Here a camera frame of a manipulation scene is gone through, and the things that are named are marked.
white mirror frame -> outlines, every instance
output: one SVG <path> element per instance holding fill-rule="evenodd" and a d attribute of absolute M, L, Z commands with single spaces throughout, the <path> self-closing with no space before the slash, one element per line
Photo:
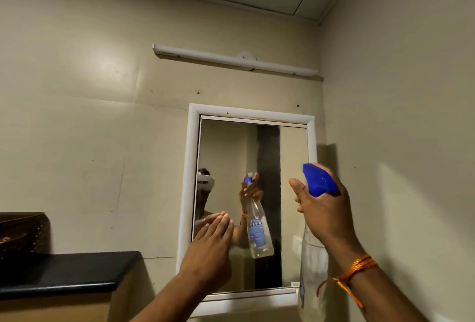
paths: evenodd
<path fill-rule="evenodd" d="M 176 273 L 180 271 L 181 261 L 191 243 L 201 116 L 207 116 L 207 119 L 233 119 L 234 121 L 244 123 L 306 128 L 308 161 L 309 163 L 317 162 L 314 116 L 190 103 L 183 186 L 181 190 Z M 220 313 L 255 311 L 272 307 L 297 305 L 296 292 L 298 292 L 298 285 L 275 289 L 209 295 L 199 304 L 191 316 L 200 317 Z"/>

brown basket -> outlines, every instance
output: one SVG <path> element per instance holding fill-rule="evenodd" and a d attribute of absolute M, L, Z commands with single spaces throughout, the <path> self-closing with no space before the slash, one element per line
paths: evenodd
<path fill-rule="evenodd" d="M 49 241 L 44 213 L 0 213 L 0 260 L 20 253 L 49 253 Z"/>

tube light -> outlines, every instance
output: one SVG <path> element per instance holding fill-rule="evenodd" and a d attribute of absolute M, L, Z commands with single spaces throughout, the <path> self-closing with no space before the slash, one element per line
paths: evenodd
<path fill-rule="evenodd" d="M 155 43 L 153 44 L 152 48 L 154 53 L 158 55 L 158 57 L 160 57 L 160 55 L 167 55 L 177 58 L 187 58 L 194 59 L 197 61 L 213 62 L 221 65 L 246 67 L 277 73 L 294 74 L 304 77 L 315 77 L 318 74 L 317 70 L 310 68 L 279 65 L 277 63 L 261 62 L 246 58 L 229 57 L 226 55 L 215 55 L 212 53 L 193 51 L 190 49 L 156 45 Z"/>

mirror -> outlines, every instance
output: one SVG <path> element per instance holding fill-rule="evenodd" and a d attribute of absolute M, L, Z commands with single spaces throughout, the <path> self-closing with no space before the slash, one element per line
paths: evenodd
<path fill-rule="evenodd" d="M 192 235 L 207 216 L 221 211 L 228 212 L 236 225 L 230 250 L 232 278 L 219 293 L 289 287 L 299 281 L 300 260 L 293 242 L 294 236 L 302 237 L 305 221 L 296 211 L 288 179 L 301 178 L 302 164 L 308 162 L 307 130 L 302 126 L 201 116 Z M 272 256 L 257 259 L 249 248 L 239 194 L 241 181 L 250 172 L 256 177 L 256 189 L 262 191 L 255 196 L 265 212 L 274 248 Z M 256 217 L 252 222 L 257 228 L 262 223 Z"/>

hand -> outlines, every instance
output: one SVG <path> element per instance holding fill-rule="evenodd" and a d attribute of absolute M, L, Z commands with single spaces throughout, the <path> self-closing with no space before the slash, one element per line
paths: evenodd
<path fill-rule="evenodd" d="M 215 213 L 214 215 L 210 215 L 210 216 L 207 216 L 203 219 L 199 219 L 197 221 L 195 221 L 195 226 L 193 228 L 193 238 L 196 237 L 196 235 L 198 234 L 198 232 L 203 228 L 205 227 L 206 224 L 210 225 L 211 223 L 214 222 L 214 220 L 218 217 L 218 216 L 223 216 L 226 212 L 221 212 L 221 213 Z"/>
<path fill-rule="evenodd" d="M 231 278 L 229 246 L 233 232 L 234 223 L 229 215 L 218 215 L 213 223 L 200 229 L 181 262 L 179 274 L 190 285 L 198 285 L 203 298 Z"/>
<path fill-rule="evenodd" d="M 296 194 L 295 201 L 299 203 L 297 211 L 303 212 L 308 228 L 326 247 L 359 246 L 348 191 L 330 169 L 318 163 L 314 165 L 329 173 L 340 193 L 335 197 L 327 193 L 312 197 L 304 183 L 292 178 L 289 184 Z"/>
<path fill-rule="evenodd" d="M 241 181 L 241 191 L 239 191 L 239 200 L 241 202 L 242 211 L 247 211 L 247 201 L 249 198 L 254 197 L 255 200 L 259 201 L 264 195 L 264 191 L 261 191 L 258 187 L 259 174 L 256 173 L 252 179 L 252 182 L 249 186 L 246 185 L 244 181 Z"/>

